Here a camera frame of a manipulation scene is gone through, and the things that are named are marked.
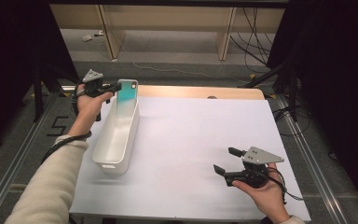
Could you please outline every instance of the black cable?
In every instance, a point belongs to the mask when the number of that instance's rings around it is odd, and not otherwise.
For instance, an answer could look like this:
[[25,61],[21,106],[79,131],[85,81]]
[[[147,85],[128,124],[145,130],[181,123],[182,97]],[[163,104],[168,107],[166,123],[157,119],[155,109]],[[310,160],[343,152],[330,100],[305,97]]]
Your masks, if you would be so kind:
[[74,90],[74,93],[72,93],[72,99],[71,99],[72,108],[74,109],[76,116],[79,114],[79,110],[77,108],[77,94],[76,93],[77,93],[77,89],[80,84],[81,84],[81,82],[79,82],[75,85],[75,90]]
[[304,199],[302,199],[302,198],[300,198],[300,197],[298,197],[298,196],[296,196],[296,195],[293,195],[293,194],[291,194],[291,193],[289,193],[289,192],[287,191],[287,188],[286,188],[286,186],[285,186],[286,183],[284,182],[284,178],[283,178],[283,175],[281,174],[281,172],[279,172],[277,169],[272,168],[272,167],[267,167],[267,168],[270,169],[270,170],[272,170],[273,172],[277,172],[278,175],[280,176],[281,180],[282,180],[282,183],[281,183],[281,181],[278,181],[278,180],[276,180],[275,178],[272,178],[272,177],[269,176],[269,175],[265,175],[265,174],[262,174],[262,173],[257,172],[257,171],[251,171],[251,172],[253,172],[253,173],[257,174],[257,175],[264,176],[266,179],[268,179],[268,180],[274,182],[275,184],[277,184],[277,185],[281,188],[281,190],[282,190],[283,204],[286,204],[286,201],[285,201],[285,199],[284,199],[284,195],[285,195],[285,194],[289,195],[290,197],[292,197],[293,199],[298,200],[298,201],[303,201],[303,200],[304,200]]
[[[296,105],[296,108],[304,108],[304,109],[307,109],[307,108],[304,107],[303,105]],[[282,108],[282,109],[277,109],[277,110],[272,111],[272,114],[278,113],[278,115],[276,115],[276,116],[274,117],[275,122],[278,121],[278,120],[280,120],[280,119],[282,119],[282,118],[284,118],[284,116],[286,115],[286,112],[288,112],[288,111],[289,111],[289,106],[287,106],[287,107],[285,107],[285,108]],[[298,111],[296,111],[296,114],[299,115],[300,117],[303,117],[303,118],[305,118],[305,119],[308,119],[307,126],[306,126],[303,130],[301,130],[300,132],[298,132],[298,133],[290,133],[290,134],[289,134],[289,133],[280,133],[281,136],[296,136],[296,135],[298,135],[298,134],[304,133],[304,132],[310,127],[310,120],[312,119],[312,116],[308,116],[308,117],[303,116],[303,115],[299,114]]]
[[262,64],[266,64],[265,62],[261,61],[261,59],[257,58],[257,57],[256,57],[253,53],[251,53],[249,50],[244,49],[240,44],[238,44],[238,43],[234,40],[234,38],[233,38],[232,36],[231,36],[230,38],[231,38],[231,40],[234,42],[234,44],[236,44],[236,45],[238,46],[238,48],[240,48],[241,50],[245,51],[245,53],[250,54],[252,57],[254,57],[256,60],[258,60],[258,61],[261,62]]
[[77,224],[76,221],[72,218],[72,216],[69,216],[69,224]]
[[256,39],[256,42],[257,42],[258,50],[259,50],[260,55],[261,55],[261,57],[262,57],[262,59],[263,59],[263,61],[264,61],[264,64],[266,64],[266,61],[264,60],[263,53],[261,52],[261,49],[263,50],[263,52],[264,52],[264,54],[266,55],[267,58],[268,58],[269,56],[268,56],[267,53],[264,51],[264,48],[263,48],[263,46],[261,45],[260,40],[259,40],[259,38],[258,38],[258,36],[257,36],[257,27],[256,27],[256,23],[255,23],[255,22],[256,22],[256,19],[257,19],[257,8],[254,7],[254,22],[253,22],[253,25],[251,24],[251,22],[250,22],[250,20],[249,20],[249,17],[248,17],[248,15],[246,14],[246,11],[245,11],[245,8],[244,8],[244,7],[242,8],[242,11],[243,11],[243,14],[244,14],[246,20],[248,21],[248,24],[249,24],[249,26],[251,27],[251,30],[252,30],[251,36],[250,36],[250,38],[249,38],[249,43],[250,43],[250,41],[251,41],[251,39],[252,39],[252,35],[255,35],[255,39]]
[[272,41],[269,39],[269,36],[267,34],[264,34],[267,38],[267,40],[269,41],[269,43],[272,45]]
[[240,40],[243,41],[243,43],[249,45],[250,47],[253,47],[253,48],[256,48],[256,49],[259,49],[259,48],[260,48],[260,47],[258,47],[258,46],[255,46],[255,45],[251,44],[251,43],[246,42],[246,40],[244,40],[244,39],[242,38],[242,36],[241,36],[240,33],[237,33],[237,35],[238,35],[238,37],[240,38]]
[[65,138],[65,139],[61,140],[60,142],[54,144],[48,150],[48,152],[45,154],[45,156],[43,157],[42,162],[40,164],[42,164],[45,160],[47,160],[49,156],[51,156],[55,151],[57,151],[63,145],[66,145],[66,144],[68,144],[70,142],[73,142],[75,140],[84,140],[86,138],[91,137],[91,135],[92,135],[92,133],[88,132],[86,134],[82,134],[82,135],[78,135],[78,136],[72,136],[72,137],[68,137],[68,138]]

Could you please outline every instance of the beige sleeve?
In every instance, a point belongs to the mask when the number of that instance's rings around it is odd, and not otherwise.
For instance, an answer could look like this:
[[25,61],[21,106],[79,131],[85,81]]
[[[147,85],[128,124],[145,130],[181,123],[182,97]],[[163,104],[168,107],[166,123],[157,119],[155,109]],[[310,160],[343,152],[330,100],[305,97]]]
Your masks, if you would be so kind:
[[301,218],[299,218],[299,217],[291,216],[288,220],[286,220],[280,224],[305,224],[305,222],[303,220],[301,220]]
[[[70,136],[61,136],[57,141],[67,137]],[[68,223],[78,172],[88,146],[85,141],[73,141],[45,160],[6,223]]]

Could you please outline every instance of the hand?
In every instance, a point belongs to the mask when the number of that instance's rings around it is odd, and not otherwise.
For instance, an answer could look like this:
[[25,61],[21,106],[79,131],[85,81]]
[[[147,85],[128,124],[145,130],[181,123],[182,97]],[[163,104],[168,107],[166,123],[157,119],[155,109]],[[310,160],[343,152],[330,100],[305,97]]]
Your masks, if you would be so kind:
[[[276,169],[276,164],[270,163],[268,167]],[[273,170],[270,170],[269,176],[282,182],[279,174]],[[238,180],[234,180],[232,185],[249,194],[257,208],[273,223],[281,223],[290,218],[283,204],[282,189],[276,183],[269,181],[260,189],[254,189]]]
[[[84,84],[79,85],[78,89],[84,89]],[[89,97],[88,95],[79,96],[77,98],[77,109],[79,113],[68,134],[71,136],[77,136],[88,133],[101,111],[103,102],[112,98],[112,96],[112,92],[106,92],[95,98]]]

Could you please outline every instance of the white container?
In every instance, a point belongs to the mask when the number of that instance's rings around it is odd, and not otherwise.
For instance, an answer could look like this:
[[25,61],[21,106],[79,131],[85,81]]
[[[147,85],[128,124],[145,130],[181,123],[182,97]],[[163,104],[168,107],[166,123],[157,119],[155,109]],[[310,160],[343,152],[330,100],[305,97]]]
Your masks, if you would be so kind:
[[122,99],[118,93],[111,104],[92,159],[106,173],[124,174],[129,167],[138,129],[138,100],[136,96],[134,99]]

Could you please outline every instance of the wire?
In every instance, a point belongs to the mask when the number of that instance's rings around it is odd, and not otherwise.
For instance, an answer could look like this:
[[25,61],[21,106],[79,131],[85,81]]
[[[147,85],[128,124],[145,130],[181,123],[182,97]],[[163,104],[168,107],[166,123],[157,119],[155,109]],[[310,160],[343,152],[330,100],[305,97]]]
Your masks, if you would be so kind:
[[150,69],[150,70],[154,70],[154,71],[158,71],[158,72],[178,72],[178,73],[184,73],[184,74],[192,74],[192,75],[202,75],[202,76],[205,76],[205,77],[209,77],[209,78],[214,78],[214,79],[223,79],[223,78],[229,78],[229,79],[233,79],[233,80],[236,80],[236,81],[239,81],[239,82],[243,82],[243,83],[250,83],[248,81],[244,81],[244,80],[240,80],[240,79],[237,79],[235,77],[212,77],[212,76],[209,76],[205,73],[200,73],[200,72],[187,72],[187,71],[182,71],[182,70],[178,70],[178,69],[158,69],[158,68],[154,68],[154,67],[144,67],[144,66],[140,66],[136,63],[132,63],[135,67],[137,68],[141,68],[141,69]]
[[248,15],[247,15],[247,13],[246,13],[244,7],[242,8],[242,11],[243,11],[243,14],[244,14],[246,20],[248,21],[249,26],[251,27],[251,30],[252,30],[251,36],[249,37],[249,42],[250,42],[251,39],[252,39],[252,35],[255,35],[255,39],[256,39],[256,42],[257,42],[258,50],[259,50],[259,52],[260,52],[260,55],[261,55],[261,57],[262,57],[264,63],[266,63],[266,61],[265,61],[265,59],[264,59],[264,56],[263,56],[263,53],[261,52],[261,49],[263,50],[263,52],[264,52],[264,54],[266,55],[267,58],[268,58],[269,56],[268,56],[267,53],[264,51],[264,48],[263,48],[263,46],[261,45],[261,42],[260,42],[260,40],[259,40],[259,38],[258,38],[258,36],[257,36],[257,26],[256,26],[257,8],[254,7],[254,22],[253,22],[253,25],[251,24],[251,21],[249,20],[249,17],[248,17]]
[[247,42],[246,40],[244,40],[244,39],[242,38],[242,36],[241,36],[240,33],[237,33],[237,35],[238,35],[238,37],[240,38],[240,40],[243,41],[243,43],[249,45],[250,47],[253,47],[253,48],[256,48],[256,49],[259,49],[259,48],[260,48],[260,47],[258,47],[258,46],[255,46],[255,45],[253,45],[253,44]]
[[[296,105],[296,108],[307,109],[303,105]],[[280,119],[282,119],[282,118],[284,118],[285,116],[288,116],[289,115],[289,109],[290,109],[290,107],[287,106],[287,107],[285,107],[283,109],[277,109],[277,110],[272,111],[272,114],[278,113],[278,115],[274,117],[275,122],[280,120]],[[309,114],[307,116],[299,114],[297,110],[296,110],[296,114],[299,115],[302,118],[308,119],[307,126],[303,130],[298,132],[298,133],[280,133],[281,136],[297,136],[297,135],[299,135],[301,133],[304,133],[310,127],[310,120],[312,119],[312,116],[310,116]]]
[[272,41],[269,39],[269,36],[267,34],[264,34],[267,38],[267,40],[269,41],[269,43],[272,45]]
[[70,224],[77,224],[76,221],[74,220],[74,218],[71,215],[69,215],[69,220],[68,221],[69,221]]
[[82,139],[86,139],[91,137],[92,133],[88,132],[86,134],[82,134],[82,135],[78,135],[78,136],[72,136],[72,137],[68,137],[65,139],[62,139],[60,142],[54,144],[49,150],[48,152],[45,154],[45,156],[43,157],[42,161],[40,164],[43,164],[43,162],[45,160],[48,159],[49,156],[51,156],[51,154],[53,154],[55,151],[57,151],[58,149],[60,149],[60,147],[62,147],[63,145],[73,142],[75,140],[82,140]]
[[282,183],[281,183],[279,180],[276,180],[275,178],[272,178],[272,177],[269,176],[269,175],[265,175],[265,174],[263,174],[263,173],[260,173],[260,172],[257,172],[257,171],[253,171],[253,170],[251,170],[250,172],[255,173],[255,174],[257,174],[257,175],[264,176],[266,179],[268,179],[268,180],[274,182],[275,184],[277,184],[277,185],[281,188],[281,190],[282,190],[282,197],[283,197],[283,203],[284,203],[284,204],[286,204],[286,201],[285,201],[285,199],[284,199],[284,194],[287,194],[287,195],[289,195],[290,197],[292,197],[293,199],[298,200],[298,201],[303,201],[303,200],[304,200],[303,198],[300,198],[300,197],[298,197],[298,196],[296,196],[296,195],[293,195],[293,194],[291,194],[291,193],[289,193],[289,192],[287,191],[286,182],[284,181],[284,177],[283,177],[282,173],[279,172],[279,170],[277,170],[277,169],[275,169],[275,168],[273,168],[273,167],[267,167],[267,168],[270,169],[272,172],[278,173],[278,175],[280,176],[280,178],[281,178],[281,180],[282,180]]
[[258,61],[261,62],[262,64],[266,64],[266,62],[264,62],[264,61],[262,61],[261,59],[257,58],[257,57],[256,57],[253,53],[251,53],[247,48],[244,49],[240,44],[238,44],[238,43],[234,40],[234,38],[233,38],[232,36],[231,36],[230,38],[231,38],[231,40],[234,42],[234,44],[236,44],[236,45],[238,46],[239,49],[245,51],[245,53],[247,53],[247,54],[250,54],[252,57],[254,57],[256,60],[258,60]]

